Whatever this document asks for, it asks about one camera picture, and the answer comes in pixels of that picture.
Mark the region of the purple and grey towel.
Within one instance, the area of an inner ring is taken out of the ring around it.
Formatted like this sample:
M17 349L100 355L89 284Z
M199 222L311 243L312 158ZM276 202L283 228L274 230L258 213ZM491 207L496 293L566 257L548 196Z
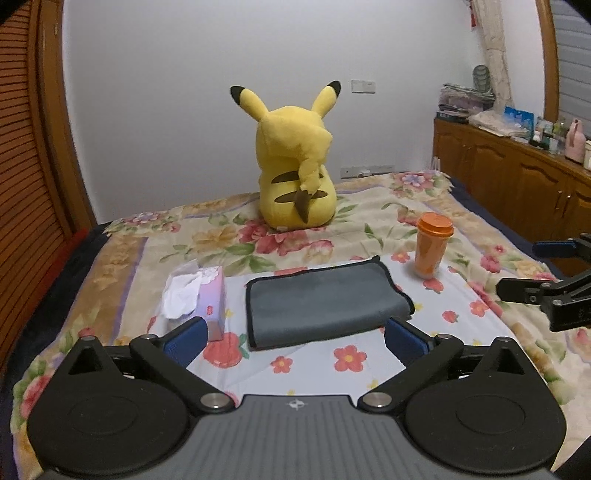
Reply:
M356 335L408 320L415 305L378 256L338 266L260 277L245 289L253 350L285 348Z

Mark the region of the wooden sideboard cabinet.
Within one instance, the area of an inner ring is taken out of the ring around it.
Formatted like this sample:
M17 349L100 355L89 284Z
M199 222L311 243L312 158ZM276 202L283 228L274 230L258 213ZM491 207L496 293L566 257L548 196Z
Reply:
M442 119L434 121L433 155L478 204L531 243L590 231L590 172L573 161Z

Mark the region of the pink tissue pack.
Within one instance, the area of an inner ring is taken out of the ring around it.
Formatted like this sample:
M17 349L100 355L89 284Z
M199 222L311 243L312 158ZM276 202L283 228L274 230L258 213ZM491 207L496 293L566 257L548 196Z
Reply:
M157 318L170 326L200 317L208 331L208 341L221 341L225 330L225 286L221 266L202 267L190 261L168 276Z

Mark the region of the floral beige bed blanket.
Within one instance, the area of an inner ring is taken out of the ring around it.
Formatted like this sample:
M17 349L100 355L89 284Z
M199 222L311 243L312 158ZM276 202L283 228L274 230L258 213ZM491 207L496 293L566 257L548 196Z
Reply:
M415 272L417 222L426 212L454 225L433 278ZM329 342L256 352L245 324L245 284L260 275L378 256L412 298L414 324L483 345L515 337L561 405L567 434L559 460L590 435L590 332L554 333L535 306L509 304L495 292L506 276L552 280L529 244L479 205L457 180L438 171L342 183L332 223L276 233L259 217L256 194L160 212L142 212L91 232L29 321L10 359L1 393L1 471L33 479L40 466L27 438L29 414L75 341L93 335L125 345L150 331L168 276L196 261L221 266L225 330L192 368L232 399L250 393L348 394L358 397L401 369L374 329Z

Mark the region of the pink bottle on cabinet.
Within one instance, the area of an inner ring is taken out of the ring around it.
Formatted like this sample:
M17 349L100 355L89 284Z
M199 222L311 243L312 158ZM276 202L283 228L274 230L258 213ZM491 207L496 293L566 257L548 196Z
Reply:
M582 164L585 158L586 136L579 119L572 120L565 138L564 156L576 163Z

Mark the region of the orange lidded cup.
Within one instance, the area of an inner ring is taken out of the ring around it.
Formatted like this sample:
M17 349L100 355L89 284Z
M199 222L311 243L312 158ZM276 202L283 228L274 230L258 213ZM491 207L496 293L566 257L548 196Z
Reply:
M433 278L454 234L452 220L436 212L424 213L417 222L414 259L415 272L425 279Z

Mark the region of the blue picture card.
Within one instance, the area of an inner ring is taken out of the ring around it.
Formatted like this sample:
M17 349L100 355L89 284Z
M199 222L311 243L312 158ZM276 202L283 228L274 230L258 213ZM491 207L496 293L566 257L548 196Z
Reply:
M534 131L534 114L525 110L518 110L507 105L504 110L505 121L513 128L512 136L530 140Z

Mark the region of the stack of folded clothes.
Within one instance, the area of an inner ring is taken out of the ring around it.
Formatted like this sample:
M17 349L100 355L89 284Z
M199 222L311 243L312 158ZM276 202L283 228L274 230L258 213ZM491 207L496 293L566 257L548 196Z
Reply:
M481 92L456 84L444 84L440 91L437 117L455 123L467 123L472 115L491 109L496 97L493 92Z

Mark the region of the grey vase on cabinet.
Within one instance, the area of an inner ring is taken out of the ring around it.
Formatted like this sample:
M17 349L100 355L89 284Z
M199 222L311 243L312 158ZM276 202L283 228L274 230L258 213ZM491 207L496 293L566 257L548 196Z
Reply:
M474 89L482 94L491 94L493 92L491 74L489 68L480 64L473 69Z

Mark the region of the yellow Pikachu plush toy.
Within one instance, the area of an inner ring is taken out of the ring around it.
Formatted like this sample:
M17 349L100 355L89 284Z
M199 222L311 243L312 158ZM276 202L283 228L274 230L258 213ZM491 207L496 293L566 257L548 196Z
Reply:
M266 108L252 90L232 86L235 103L257 122L259 211L277 232L321 227L335 216L337 194L325 162L332 134L324 117L335 106L341 83L332 81L311 108Z

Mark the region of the white wall power strip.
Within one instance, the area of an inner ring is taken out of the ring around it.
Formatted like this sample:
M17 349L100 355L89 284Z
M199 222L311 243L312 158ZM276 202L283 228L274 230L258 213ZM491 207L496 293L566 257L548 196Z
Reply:
M342 179L365 178L394 172L394 165L342 167L339 173Z

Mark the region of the white wall switch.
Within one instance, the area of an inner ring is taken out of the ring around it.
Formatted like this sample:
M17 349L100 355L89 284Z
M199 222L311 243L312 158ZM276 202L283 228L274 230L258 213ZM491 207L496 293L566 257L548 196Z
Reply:
M375 94L376 83L370 80L352 80L351 91L353 94Z

